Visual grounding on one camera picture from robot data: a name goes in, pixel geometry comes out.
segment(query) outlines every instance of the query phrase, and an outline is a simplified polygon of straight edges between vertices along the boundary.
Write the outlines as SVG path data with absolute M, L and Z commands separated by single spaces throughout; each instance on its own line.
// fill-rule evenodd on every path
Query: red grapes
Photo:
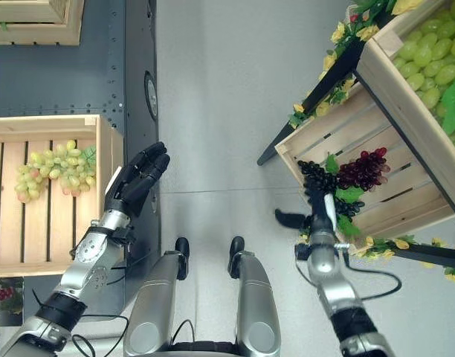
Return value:
M 9 288 L 0 288 L 0 301 L 5 301 L 11 299 L 14 295 L 14 288 L 10 286 Z
M 381 175 L 381 172 L 390 171 L 384 158 L 386 152 L 385 147 L 376 149 L 374 152 L 362 151 L 360 158 L 341 165 L 337 174 L 339 188 L 345 190 L 355 186 L 367 191 L 372 190 L 375 185 L 386 184 L 387 178 Z

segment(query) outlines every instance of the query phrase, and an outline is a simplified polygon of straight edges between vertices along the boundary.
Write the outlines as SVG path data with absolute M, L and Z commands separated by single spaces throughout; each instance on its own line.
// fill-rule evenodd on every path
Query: floral garland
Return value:
M 382 238 L 366 238 L 367 249 L 359 251 L 355 254 L 356 257 L 365 257 L 368 260 L 377 260 L 379 257 L 390 259 L 394 255 L 391 248 L 409 249 L 410 244 L 418 244 L 414 240 L 414 236 L 402 236 L 395 239 L 382 239 Z M 430 244 L 433 247 L 446 248 L 447 244 L 440 238 L 433 238 Z M 425 268 L 433 268 L 436 266 L 432 263 L 422 262 Z M 444 266 L 444 276 L 447 280 L 455 282 L 455 268 Z
M 368 41 L 378 31 L 379 27 L 375 23 L 375 17 L 386 10 L 393 15 L 418 7 L 423 0 L 354 0 L 355 5 L 349 8 L 349 18 L 339 22 L 336 30 L 332 34 L 331 41 L 335 44 L 334 50 L 328 50 L 323 59 L 323 72 L 318 77 L 322 80 L 329 69 L 335 64 L 347 47 L 359 38 L 361 41 Z M 296 129 L 305 120 L 327 115 L 333 105 L 342 104 L 348 99 L 348 93 L 353 86 L 354 79 L 350 74 L 342 79 L 333 87 L 326 98 L 317 105 L 311 112 L 305 112 L 301 104 L 294 104 L 294 113 L 289 115 L 288 122 Z

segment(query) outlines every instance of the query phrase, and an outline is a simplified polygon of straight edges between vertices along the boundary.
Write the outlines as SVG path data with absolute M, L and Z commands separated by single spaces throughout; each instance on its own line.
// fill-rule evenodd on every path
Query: gray floor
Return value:
M 196 338 L 232 341 L 237 283 L 228 277 L 234 235 L 263 262 L 283 333 L 283 356 L 339 356 L 315 291 L 293 265 L 297 234 L 274 209 L 308 210 L 278 158 L 256 159 L 282 127 L 292 102 L 317 82 L 342 1 L 163 0 L 158 4 L 160 139 L 172 162 L 161 182 L 162 245 L 190 240 L 190 276 L 179 283 L 175 325 L 191 318 Z M 417 234 L 455 243 L 455 219 Z M 455 284 L 441 268 L 393 258 L 397 295 L 367 304 L 397 356 L 455 356 Z M 391 287 L 352 277 L 361 294 Z M 188 340 L 183 331 L 181 340 Z

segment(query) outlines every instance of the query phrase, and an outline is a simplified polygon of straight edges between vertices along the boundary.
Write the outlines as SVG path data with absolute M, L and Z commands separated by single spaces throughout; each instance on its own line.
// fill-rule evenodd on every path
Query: artificial grapes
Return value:
M 18 184 L 14 187 L 18 200 L 28 203 L 41 196 L 46 179 L 57 180 L 66 195 L 78 197 L 95 186 L 95 150 L 77 148 L 74 140 L 58 144 L 54 150 L 31 152 L 29 162 L 18 168 Z

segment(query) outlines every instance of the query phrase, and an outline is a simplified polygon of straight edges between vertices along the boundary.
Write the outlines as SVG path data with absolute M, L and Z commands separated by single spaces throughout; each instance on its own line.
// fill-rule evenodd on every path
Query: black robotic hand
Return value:
M 106 194 L 104 210 L 139 216 L 150 189 L 168 167 L 170 157 L 162 142 L 139 152 L 123 166 Z

